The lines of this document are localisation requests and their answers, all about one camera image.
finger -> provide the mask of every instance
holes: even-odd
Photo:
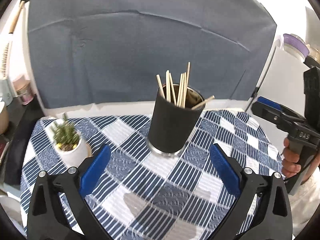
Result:
[[[288,148],[284,148],[282,152],[284,158],[292,163],[297,163],[300,159],[300,155],[297,153],[294,153],[293,151],[289,150]]]
[[[298,173],[299,171],[301,171],[301,165],[299,164],[294,164],[292,162],[289,162],[287,161],[286,159],[284,159],[282,161],[282,166],[287,170],[287,171],[290,171],[290,172],[293,172],[293,173]]]
[[[290,144],[289,139],[288,139],[288,138],[285,138],[284,141],[283,141],[284,147],[289,147],[289,144]]]
[[[286,178],[290,178],[290,177],[296,175],[296,173],[287,171],[285,168],[282,168],[281,171],[282,171],[282,174],[283,174],[284,176],[286,176]]]

blue and white checkered tablecloth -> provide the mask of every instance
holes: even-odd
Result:
[[[63,173],[66,166],[52,147],[49,126],[39,120],[33,130],[21,176],[21,212],[26,229],[29,202],[37,175]],[[259,124],[244,112],[204,111],[180,157],[150,152],[146,135],[150,116],[104,116],[71,119],[92,152],[110,145],[111,160],[92,194],[90,208],[114,239],[206,239],[228,212],[235,197],[228,194],[209,158],[218,143],[228,156],[256,173],[280,171],[281,157]],[[70,226],[81,232],[65,194],[60,199]],[[253,218],[252,202],[240,232]]]

beige sleeve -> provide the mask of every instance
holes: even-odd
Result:
[[[299,187],[294,196],[289,195],[293,234],[297,236],[309,222],[320,203],[320,170]]]

black cup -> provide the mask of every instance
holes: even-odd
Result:
[[[174,84],[174,91],[177,98],[179,92],[178,84]],[[205,104],[195,110],[191,110],[191,108],[203,100],[203,97],[198,92],[188,87],[186,108],[181,108],[164,99],[158,90],[147,137],[151,150],[168,156],[181,153]]]

gray backdrop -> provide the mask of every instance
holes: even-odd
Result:
[[[156,74],[247,100],[276,23],[256,0],[31,0],[28,38],[47,108],[156,98]]]

